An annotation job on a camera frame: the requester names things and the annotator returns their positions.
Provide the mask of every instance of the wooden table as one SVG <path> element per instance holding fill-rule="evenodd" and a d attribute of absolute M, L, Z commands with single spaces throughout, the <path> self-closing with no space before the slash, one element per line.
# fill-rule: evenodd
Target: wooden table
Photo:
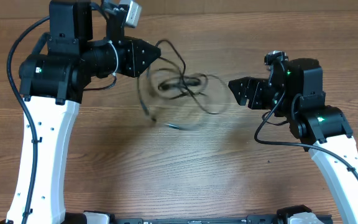
<path fill-rule="evenodd" d="M 6 78 L 6 57 L 33 22 L 0 20 L 0 220 L 15 191 L 23 133 L 22 110 Z M 47 29 L 44 24 L 33 31 L 17 49 L 16 83 L 20 63 Z M 145 16 L 127 35 L 151 43 L 168 38 L 190 73 L 216 74 L 225 82 L 267 77 L 263 57 L 271 50 L 284 50 L 290 59 L 318 58 L 326 102 L 346 114 L 358 146 L 358 11 Z M 104 21 L 97 18 L 94 38 L 103 36 Z M 173 58 L 172 51 L 164 56 Z M 216 97 L 228 91 L 210 88 Z M 161 105 L 151 104 L 152 110 Z M 185 108 L 166 110 L 161 120 L 184 123 L 186 116 L 176 111 Z M 254 141 L 263 112 L 240 107 L 231 97 L 228 110 L 209 117 L 197 131 L 153 126 L 139 106 L 135 80 L 119 75 L 113 89 L 83 98 L 68 151 L 67 210 L 101 210 L 121 218 L 244 217 L 305 204 L 340 221 L 323 176 L 303 149 Z M 261 137 L 296 140 L 288 126 L 268 126 Z"/>

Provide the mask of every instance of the black cable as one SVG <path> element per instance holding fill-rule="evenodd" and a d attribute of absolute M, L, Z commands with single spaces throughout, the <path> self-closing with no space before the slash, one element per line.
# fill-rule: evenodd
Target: black cable
<path fill-rule="evenodd" d="M 264 113 L 264 114 L 262 115 L 262 120 L 265 119 L 265 117 L 266 117 L 266 115 L 267 115 L 268 113 L 270 113 L 270 111 L 268 111 L 268 112 L 266 112 L 266 113 Z M 289 121 L 285 120 L 285 121 L 282 121 L 282 122 L 280 122 L 280 123 L 270 123 L 270 122 L 266 121 L 266 123 L 272 124 L 272 125 L 274 125 L 274 126 L 281 126 L 281 125 L 284 125 L 284 124 L 288 124 Z"/>
<path fill-rule="evenodd" d="M 183 70 L 176 63 L 172 62 L 171 60 L 166 59 L 164 57 L 159 57 L 160 60 L 163 60 L 164 62 L 169 63 L 174 68 L 160 68 L 157 70 L 153 70 L 153 73 L 166 71 L 166 72 L 170 72 L 173 74 L 177 74 L 178 76 L 174 77 L 174 78 L 169 78 L 167 80 L 164 80 L 162 83 L 159 83 L 157 86 L 157 89 L 156 90 L 153 89 L 154 93 L 158 94 L 158 96 L 164 100 L 175 100 L 178 98 L 182 98 L 184 96 L 190 96 L 195 101 L 197 106 L 207 114 L 217 115 L 217 114 L 221 114 L 224 111 L 226 111 L 227 104 L 218 112 L 211 112 L 211 111 L 207 110 L 196 98 L 196 96 L 208 97 L 208 95 L 206 95 L 203 92 L 205 91 L 206 87 L 208 86 L 208 82 L 209 82 L 210 78 L 217 79 L 222 84 L 222 86 L 226 86 L 226 84 L 216 75 L 206 75 L 206 74 L 202 74 L 202 73 L 194 73 L 190 76 L 185 75 L 186 62 L 184 61 L 183 57 L 179 54 L 178 50 L 173 46 L 173 44 L 169 40 L 167 40 L 167 39 L 159 40 L 155 44 L 155 46 L 158 47 L 161 43 L 164 43 L 164 42 L 167 43 L 172 48 L 172 50 L 175 52 L 176 56 L 180 59 L 182 65 L 183 65 Z M 149 86 L 151 86 L 153 88 L 153 84 L 151 81 L 151 73 L 152 73 L 151 66 L 149 66 L 146 71 L 146 77 L 147 77 Z M 198 91 L 193 91 L 190 89 L 190 86 L 201 86 L 201 88 Z M 163 96 L 160 93 L 158 93 L 158 92 L 165 92 L 165 91 L 174 90 L 174 89 L 179 90 L 180 94 L 173 96 L 173 97 L 166 97 L 166 96 Z M 150 111 L 149 111 L 148 107 L 146 106 L 146 104 L 144 103 L 142 95 L 140 94 L 139 78 L 137 79 L 137 92 L 138 92 L 140 105 L 141 105 L 144 113 L 147 116 L 150 116 Z M 155 117 L 152 116 L 151 119 L 152 119 L 152 121 L 156 122 Z M 184 128 L 184 127 L 181 127 L 181 126 L 178 126 L 175 124 L 166 124 L 166 125 L 169 128 L 180 129 L 180 130 L 193 129 L 193 128 Z"/>
<path fill-rule="evenodd" d="M 278 108 L 278 106 L 282 103 L 282 101 L 284 99 L 284 96 L 285 96 L 285 91 L 283 92 L 283 95 L 281 96 L 280 100 L 275 105 L 275 107 L 271 110 L 271 112 L 267 115 L 267 117 L 262 121 L 262 123 L 257 128 L 257 130 L 255 132 L 255 135 L 254 135 L 255 141 L 257 141 L 258 143 L 261 143 L 261 144 L 266 144 L 266 145 L 271 145 L 271 146 L 298 146 L 298 147 L 306 147 L 306 148 L 309 148 L 309 149 L 315 149 L 317 151 L 324 152 L 324 153 L 329 154 L 330 156 L 334 157 L 335 159 L 341 161 L 347 167 L 347 170 L 349 172 L 353 173 L 354 177 L 358 181 L 358 173 L 356 172 L 356 169 L 354 167 L 352 167 L 341 156 L 339 156 L 339 155 L 337 155 L 337 154 L 335 154 L 335 153 L 333 153 L 333 152 L 331 152 L 331 151 L 329 151 L 327 149 L 324 149 L 324 148 L 319 147 L 319 146 L 313 146 L 313 145 L 302 144 L 302 143 L 297 143 L 297 142 L 263 141 L 263 140 L 258 139 L 258 134 L 259 134 L 260 130 L 263 128 L 263 126 L 265 125 L 267 120 L 271 117 L 271 115 L 273 115 L 274 111 Z"/>
<path fill-rule="evenodd" d="M 106 13 L 104 13 L 104 11 L 101 9 L 101 7 L 98 4 L 96 4 L 95 2 L 91 2 L 89 5 L 91 6 L 92 10 L 98 11 L 106 21 L 109 20 Z"/>
<path fill-rule="evenodd" d="M 298 93 L 292 99 L 292 102 L 291 102 L 291 119 L 292 120 L 295 120 L 295 102 L 301 96 L 302 96 L 302 94 Z"/>
<path fill-rule="evenodd" d="M 32 49 L 31 54 L 33 55 L 37 55 L 40 54 L 43 47 L 45 46 L 45 44 L 47 43 L 47 38 L 48 38 L 49 33 L 48 32 L 44 32 L 41 37 L 38 39 L 37 43 L 35 44 L 34 48 Z"/>
<path fill-rule="evenodd" d="M 30 178 L 30 184 L 29 184 L 29 193 L 27 194 L 27 200 L 25 202 L 25 208 L 23 213 L 23 220 L 22 224 L 25 224 L 27 222 L 27 218 L 30 214 L 30 206 L 31 206 L 31 200 L 32 200 L 32 194 L 34 191 L 34 184 L 35 184 L 35 175 L 37 173 L 37 159 L 38 159 L 38 139 L 37 139 L 37 131 L 35 130 L 34 121 L 31 117 L 29 109 L 26 107 L 19 91 L 16 88 L 16 84 L 13 80 L 12 76 L 12 57 L 13 54 L 19 45 L 20 41 L 23 40 L 23 38 L 31 32 L 33 29 L 35 29 L 37 26 L 41 25 L 45 21 L 49 20 L 49 16 L 44 17 L 43 19 L 39 20 L 35 24 L 32 24 L 29 28 L 27 28 L 20 36 L 19 38 L 13 43 L 13 46 L 11 48 L 11 51 L 9 51 L 9 54 L 7 56 L 7 63 L 6 63 L 6 72 L 7 72 L 7 78 L 9 80 L 9 84 L 11 84 L 12 91 L 15 94 L 16 99 L 18 100 L 20 106 L 23 109 L 23 112 L 25 114 L 25 117 L 29 121 L 31 133 L 32 133 L 32 144 L 33 144 L 33 155 L 32 155 L 32 168 L 31 168 L 31 178 Z"/>
<path fill-rule="evenodd" d="M 113 77 L 114 77 L 114 81 L 112 81 L 112 83 L 108 86 L 100 87 L 100 88 L 87 88 L 87 89 L 84 89 L 84 91 L 99 91 L 99 90 L 111 89 L 112 87 L 114 87 L 116 85 L 116 82 L 117 82 L 117 76 L 113 75 Z"/>

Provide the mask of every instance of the robotic arm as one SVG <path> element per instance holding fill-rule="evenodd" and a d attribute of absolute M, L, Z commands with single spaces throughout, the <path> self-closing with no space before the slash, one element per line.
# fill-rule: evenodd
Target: robotic arm
<path fill-rule="evenodd" d="M 344 223 L 358 223 L 356 141 L 342 111 L 325 105 L 319 62 L 310 58 L 288 61 L 285 52 L 274 51 L 265 56 L 265 65 L 270 70 L 269 78 L 246 77 L 229 82 L 239 105 L 248 101 L 252 110 L 271 110 L 255 140 L 304 147 L 326 179 Z M 287 118 L 292 135 L 301 144 L 258 139 L 260 129 L 272 114 Z"/>
<path fill-rule="evenodd" d="M 50 17 L 21 35 L 23 39 L 50 18 L 50 32 L 41 36 L 19 70 L 20 94 L 28 111 L 24 110 L 19 178 L 6 223 L 110 223 L 108 214 L 66 213 L 63 183 L 67 148 L 91 77 L 113 74 L 116 78 L 116 73 L 121 73 L 135 78 L 161 56 L 158 47 L 124 36 L 125 26 L 137 26 L 141 9 L 131 0 L 122 0 L 119 5 L 107 0 L 102 8 L 89 1 L 53 0 Z M 92 10 L 106 19 L 106 37 L 93 42 Z M 8 57 L 8 76 L 20 38 Z M 45 44 L 48 54 L 42 55 Z"/>

